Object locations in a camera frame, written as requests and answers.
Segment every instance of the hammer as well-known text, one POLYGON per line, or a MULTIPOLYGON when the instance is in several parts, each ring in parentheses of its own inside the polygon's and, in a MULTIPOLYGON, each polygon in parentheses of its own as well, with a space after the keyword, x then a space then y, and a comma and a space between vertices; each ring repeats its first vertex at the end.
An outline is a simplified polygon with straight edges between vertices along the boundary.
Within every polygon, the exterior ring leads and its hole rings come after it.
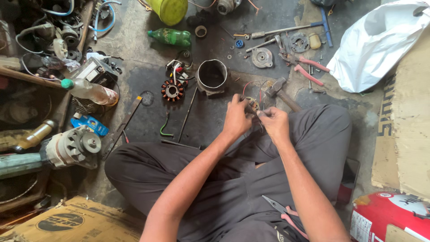
POLYGON ((293 99, 291 99, 290 96, 288 96, 283 90, 282 90, 282 86, 287 83, 287 80, 283 77, 278 78, 278 80, 276 80, 276 82, 269 87, 266 90, 266 95, 268 95, 269 97, 274 97, 275 95, 277 95, 280 99, 282 99, 282 101, 284 101, 288 107, 290 107, 294 112, 298 112, 301 110, 301 107, 299 105, 297 105, 296 102, 294 102, 293 99))

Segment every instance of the hand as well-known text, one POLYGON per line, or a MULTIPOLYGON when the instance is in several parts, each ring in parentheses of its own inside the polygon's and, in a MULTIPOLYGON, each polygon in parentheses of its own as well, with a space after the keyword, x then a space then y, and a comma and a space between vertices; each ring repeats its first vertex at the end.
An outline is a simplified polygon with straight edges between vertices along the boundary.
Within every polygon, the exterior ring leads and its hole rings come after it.
POLYGON ((245 114, 246 105, 249 105, 249 101, 247 99, 240 101, 239 94, 235 94, 231 102, 227 104, 227 114, 225 115, 222 133, 230 136, 234 141, 252 126, 252 118, 254 115, 245 114))
POLYGON ((286 112, 270 107, 263 111, 257 111, 257 115, 276 146, 280 143, 291 143, 288 114, 286 112))

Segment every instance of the dirty floor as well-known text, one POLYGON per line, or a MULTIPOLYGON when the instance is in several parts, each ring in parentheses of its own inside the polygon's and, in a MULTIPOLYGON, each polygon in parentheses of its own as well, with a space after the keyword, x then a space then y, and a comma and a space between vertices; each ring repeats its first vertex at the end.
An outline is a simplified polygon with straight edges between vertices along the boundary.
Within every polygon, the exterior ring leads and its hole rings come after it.
MULTIPOLYGON (((211 0, 199 0, 197 4, 209 6, 211 0)), ((270 31, 279 28, 307 25, 311 22, 321 21, 318 7, 308 0, 253 0, 257 7, 262 7, 258 15, 255 8, 248 2, 243 1, 232 13, 221 16, 214 14, 214 23, 207 25, 207 35, 199 39, 194 35, 194 29, 186 25, 185 20, 174 26, 178 30, 187 30, 192 33, 192 47, 194 65, 188 72, 194 76, 199 64, 208 59, 218 59, 229 69, 231 76, 224 94, 216 98, 208 98, 204 93, 197 92, 192 106, 184 135, 181 143, 189 146, 208 146, 220 133, 224 123, 224 114, 227 102, 231 100, 234 93, 242 93, 244 85, 252 80, 274 81, 276 78, 288 79, 284 90, 302 108, 309 108, 318 104, 336 104, 347 108, 353 120, 353 132, 350 142, 348 158, 360 162, 360 170, 353 199, 377 190, 370 184, 373 153, 375 150, 375 139, 378 127, 379 108, 382 99, 382 83, 372 88, 371 93, 361 96, 343 91, 337 81, 327 73, 317 72, 314 76, 320 79, 323 87, 313 85, 315 90, 325 90, 327 94, 312 93, 308 89, 308 80, 294 71, 290 71, 283 60, 276 53, 279 48, 275 44, 267 46, 272 53, 273 67, 258 69, 251 58, 244 59, 245 50, 249 47, 262 43, 263 39, 245 40, 245 48, 231 50, 234 40, 220 28, 222 25, 231 33, 251 33, 256 31, 270 31)), ((334 8, 333 14, 328 16, 331 29, 333 48, 323 44, 318 50, 308 50, 302 53, 305 57, 320 61, 327 65, 338 49, 344 31, 355 21, 361 18, 379 5, 378 1, 362 0, 343 2, 334 8)), ((113 29, 106 35, 99 34, 98 42, 87 40, 88 46, 94 51, 102 50, 107 55, 113 56, 110 62, 117 62, 123 73, 118 80, 120 88, 120 101, 115 109, 106 112, 102 117, 102 123, 111 130, 115 129, 121 122, 125 113, 128 112, 131 103, 137 95, 145 95, 145 101, 136 109, 134 116, 125 131, 130 142, 159 142, 161 136, 159 129, 165 121, 166 111, 170 111, 169 123, 165 128, 166 133, 173 133, 172 141, 177 141, 177 136, 185 118, 192 94, 196 88, 194 80, 189 82, 185 97, 178 103, 168 103, 161 97, 161 84, 167 79, 164 65, 170 62, 182 48, 160 44, 147 36, 148 30, 157 30, 166 27, 153 12, 147 12, 137 0, 123 1, 122 6, 114 5, 117 20, 113 29)), ((200 8, 189 4, 187 16, 192 16, 200 11, 200 8)), ((300 30, 305 34, 316 32, 320 34, 321 41, 326 41, 322 27, 314 27, 300 30)), ((245 90, 247 96, 257 96, 259 85, 254 82, 245 90)), ((276 107, 290 112, 291 109, 280 99, 269 99, 262 96, 262 105, 276 107)), ((122 144, 123 137, 117 142, 122 144)), ((111 207, 123 208, 126 211, 132 209, 117 190, 110 184, 104 174, 104 164, 101 162, 97 170, 85 170, 81 167, 71 167, 68 171, 67 184, 72 184, 72 191, 84 197, 101 202, 111 207)), ((349 228, 351 204, 338 206, 338 213, 349 228)))

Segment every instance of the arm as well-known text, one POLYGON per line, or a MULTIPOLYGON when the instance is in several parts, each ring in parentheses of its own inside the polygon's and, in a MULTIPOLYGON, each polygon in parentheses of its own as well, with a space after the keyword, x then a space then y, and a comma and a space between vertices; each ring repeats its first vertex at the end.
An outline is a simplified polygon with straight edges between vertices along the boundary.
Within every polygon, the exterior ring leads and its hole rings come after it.
POLYGON ((166 187, 146 219, 140 241, 175 242, 179 223, 196 198, 209 174, 225 151, 252 125, 245 115, 248 100, 239 102, 239 94, 227 105, 221 134, 192 160, 166 187))
POLYGON ((284 164, 294 204, 310 241, 350 241, 330 201, 294 150, 289 137, 288 115, 275 107, 258 112, 284 164))

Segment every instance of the white plastic bag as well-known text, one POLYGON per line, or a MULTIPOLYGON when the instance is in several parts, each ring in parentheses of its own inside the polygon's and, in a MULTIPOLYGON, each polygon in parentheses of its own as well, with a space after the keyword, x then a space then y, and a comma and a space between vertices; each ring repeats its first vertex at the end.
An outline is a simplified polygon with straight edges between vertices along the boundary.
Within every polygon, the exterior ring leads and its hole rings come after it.
POLYGON ((401 0, 372 10, 347 29, 327 68, 341 88, 359 93, 375 85, 415 44, 430 22, 425 1, 401 0))

